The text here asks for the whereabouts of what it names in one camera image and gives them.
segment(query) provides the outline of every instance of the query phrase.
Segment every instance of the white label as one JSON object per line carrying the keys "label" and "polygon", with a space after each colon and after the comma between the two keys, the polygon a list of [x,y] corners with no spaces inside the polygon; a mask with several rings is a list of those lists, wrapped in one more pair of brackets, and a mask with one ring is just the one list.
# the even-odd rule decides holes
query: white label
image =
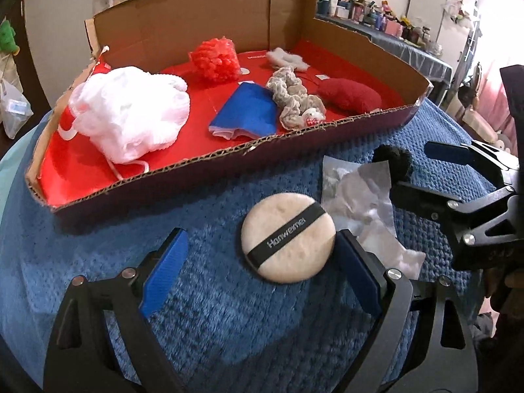
{"label": "white label", "polygon": [[20,114],[25,115],[26,114],[26,108],[27,103],[21,102],[21,101],[15,101],[14,99],[9,99],[7,103],[7,112],[11,112],[12,114]]}

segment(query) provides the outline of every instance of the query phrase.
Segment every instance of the blue cloth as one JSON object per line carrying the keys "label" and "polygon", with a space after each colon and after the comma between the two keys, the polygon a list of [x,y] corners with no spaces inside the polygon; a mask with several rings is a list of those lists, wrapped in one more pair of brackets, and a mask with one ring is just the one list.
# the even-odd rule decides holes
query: blue cloth
{"label": "blue cloth", "polygon": [[277,132],[277,105],[268,89],[255,83],[241,83],[211,121],[209,131],[215,136],[251,139]]}
{"label": "blue cloth", "polygon": [[[63,232],[56,218],[34,201],[24,183],[33,144],[20,164],[0,225],[0,333],[39,383],[53,319],[69,281],[113,277],[158,247],[174,226],[187,229],[189,253],[163,308],[150,318],[166,355],[190,392],[331,391],[371,328],[342,272],[333,261],[312,279],[292,285],[261,280],[239,252],[239,227],[261,199],[300,192],[320,200],[324,155],[370,162],[381,143],[413,154],[413,182],[465,200],[481,197],[489,184],[467,166],[429,160],[428,140],[470,140],[427,99],[402,129],[357,138],[310,152],[307,157],[218,184],[200,187],[148,211],[83,233]],[[395,210],[399,240],[427,254],[422,280],[449,276],[469,315],[478,310],[479,274],[455,272],[437,224]],[[390,376],[399,373],[414,329],[411,317]],[[124,373],[133,370],[114,320],[109,331]]]}

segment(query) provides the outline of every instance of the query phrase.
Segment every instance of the blue tablecloth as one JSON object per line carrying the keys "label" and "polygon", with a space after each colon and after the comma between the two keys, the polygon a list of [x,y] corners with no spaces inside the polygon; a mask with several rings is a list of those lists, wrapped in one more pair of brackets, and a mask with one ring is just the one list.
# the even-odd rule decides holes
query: blue tablecloth
{"label": "blue tablecloth", "polygon": [[[0,333],[39,383],[53,319],[71,278],[113,277],[158,247],[174,226],[189,233],[187,261],[162,310],[150,321],[160,344],[192,392],[331,391],[361,348],[373,320],[365,314],[336,264],[314,278],[274,285],[253,276],[238,249],[239,227],[262,198],[293,191],[320,200],[322,158],[369,162],[374,148],[389,143],[414,157],[413,182],[470,200],[489,184],[469,167],[429,160],[428,140],[461,143],[468,135],[439,108],[424,101],[404,128],[336,144],[307,158],[201,187],[172,200],[136,209],[117,223],[81,234],[63,232],[56,218],[36,203],[24,171],[40,125],[20,163],[0,225]],[[449,276],[473,315],[481,303],[479,274],[454,272],[451,252],[438,226],[395,212],[399,240],[424,251],[422,280]],[[405,327],[399,373],[414,328]],[[133,370],[114,320],[109,330],[127,376]]]}

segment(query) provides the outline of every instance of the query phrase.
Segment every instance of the black elastic strap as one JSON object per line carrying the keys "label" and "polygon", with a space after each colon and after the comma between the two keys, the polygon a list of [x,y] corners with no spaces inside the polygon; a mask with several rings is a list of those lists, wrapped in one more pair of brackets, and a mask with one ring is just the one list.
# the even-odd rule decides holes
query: black elastic strap
{"label": "black elastic strap", "polygon": [[284,245],[289,244],[295,236],[305,231],[324,213],[326,213],[324,208],[315,201],[248,252],[246,255],[247,259],[258,269],[264,261],[279,251]]}

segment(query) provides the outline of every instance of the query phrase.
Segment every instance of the table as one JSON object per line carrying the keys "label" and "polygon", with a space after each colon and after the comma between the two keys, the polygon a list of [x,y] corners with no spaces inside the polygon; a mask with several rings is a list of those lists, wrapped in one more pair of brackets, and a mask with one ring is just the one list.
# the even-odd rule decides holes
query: table
{"label": "table", "polygon": [[[0,223],[0,335],[39,383],[53,320],[70,280],[78,274],[90,280],[114,277],[122,268],[138,264],[180,226],[188,231],[188,257],[164,306],[150,322],[188,391],[331,391],[361,349],[373,319],[363,312],[332,259],[312,279],[291,285],[265,282],[253,274],[238,248],[239,229],[249,210],[278,192],[305,193],[320,200],[324,155],[370,162],[382,143],[410,150],[416,186],[465,201],[491,191],[469,166],[424,155],[428,140],[452,144],[470,140],[425,99],[401,129],[334,144],[303,158],[282,156],[280,164],[265,170],[152,202],[96,227],[65,230],[48,208],[35,201],[24,180],[44,125],[26,143]],[[448,276],[467,316],[476,317],[484,295],[480,274],[451,269],[451,250],[438,225],[395,209],[395,228],[406,248],[426,253],[420,279]],[[413,316],[405,326],[399,358],[388,379],[400,373],[416,321]],[[114,318],[109,318],[109,334],[122,370],[137,381]]]}
{"label": "table", "polygon": [[437,59],[435,56],[426,53],[418,47],[411,46],[403,40],[386,34],[382,31],[377,31],[375,28],[368,27],[354,23],[349,19],[334,18],[322,14],[316,15],[317,19],[334,23],[339,27],[355,31],[361,35],[366,36],[371,43],[383,48],[386,52],[402,59],[408,65],[415,68],[424,77],[435,86],[434,91],[430,95],[430,100],[436,104],[440,104],[445,91],[450,88],[452,79],[452,69],[450,65]]}

